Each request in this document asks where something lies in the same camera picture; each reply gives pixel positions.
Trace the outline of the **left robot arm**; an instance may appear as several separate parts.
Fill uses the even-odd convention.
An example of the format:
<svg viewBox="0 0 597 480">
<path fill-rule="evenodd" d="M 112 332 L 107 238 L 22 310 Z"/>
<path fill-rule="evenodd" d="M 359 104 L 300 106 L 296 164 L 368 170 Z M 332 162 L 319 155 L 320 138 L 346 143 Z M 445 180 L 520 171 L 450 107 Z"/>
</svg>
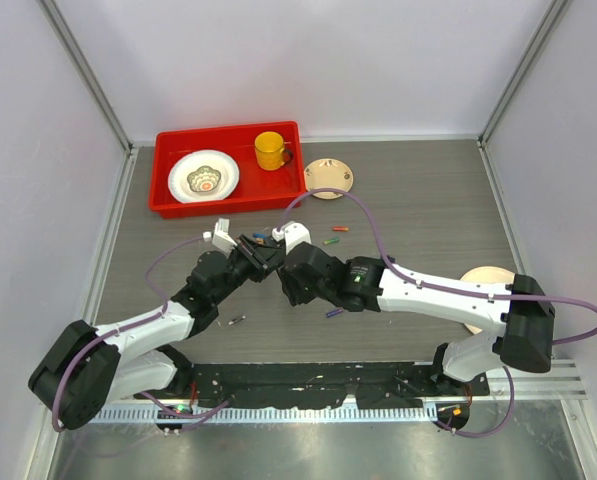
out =
<svg viewBox="0 0 597 480">
<path fill-rule="evenodd" d="M 165 364 L 146 390 L 183 397 L 191 375 L 166 355 L 169 343 L 204 331 L 218 306 L 246 281 L 261 282 L 285 257 L 285 242 L 273 233 L 263 241 L 240 236 L 228 252 L 203 253 L 174 295 L 161 306 L 128 320 L 95 328 L 83 320 L 68 324 L 31 374 L 30 391 L 50 410 L 57 432 L 76 430 L 115 399 L 140 392 L 130 371 L 142 360 Z"/>
</svg>

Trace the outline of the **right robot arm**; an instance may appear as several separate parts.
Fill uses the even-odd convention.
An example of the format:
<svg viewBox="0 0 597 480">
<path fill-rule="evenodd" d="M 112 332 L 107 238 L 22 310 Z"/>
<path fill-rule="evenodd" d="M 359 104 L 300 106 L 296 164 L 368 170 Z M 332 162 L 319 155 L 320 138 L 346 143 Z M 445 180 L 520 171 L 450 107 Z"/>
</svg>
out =
<svg viewBox="0 0 597 480">
<path fill-rule="evenodd" d="M 462 282 L 389 267 L 377 258 L 341 261 L 307 242 L 287 253 L 279 275 L 291 305 L 319 298 L 348 312 L 409 312 L 479 328 L 437 348 L 429 380 L 440 394 L 503 366 L 536 374 L 551 369 L 555 309 L 531 277 L 517 275 L 510 284 Z"/>
</svg>

